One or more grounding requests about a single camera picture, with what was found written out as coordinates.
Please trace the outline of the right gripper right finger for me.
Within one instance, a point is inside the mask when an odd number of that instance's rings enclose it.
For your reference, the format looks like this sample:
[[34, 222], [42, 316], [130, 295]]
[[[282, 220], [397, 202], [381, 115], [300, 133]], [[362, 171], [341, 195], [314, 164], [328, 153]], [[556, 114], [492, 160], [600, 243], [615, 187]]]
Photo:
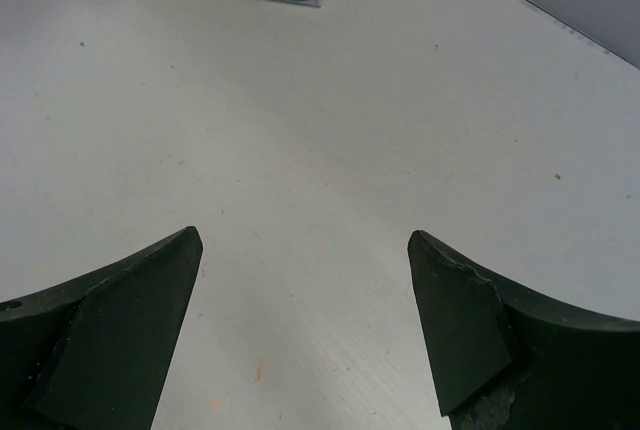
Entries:
[[639, 325], [556, 300], [434, 236], [408, 242], [440, 414], [455, 429], [635, 429]]

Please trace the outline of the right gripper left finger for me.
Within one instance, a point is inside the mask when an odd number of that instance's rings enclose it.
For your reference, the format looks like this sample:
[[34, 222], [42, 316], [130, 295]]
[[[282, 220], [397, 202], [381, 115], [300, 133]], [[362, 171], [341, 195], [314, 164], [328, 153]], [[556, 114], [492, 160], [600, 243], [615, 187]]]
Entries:
[[189, 226], [3, 302], [2, 428], [151, 428], [202, 254]]

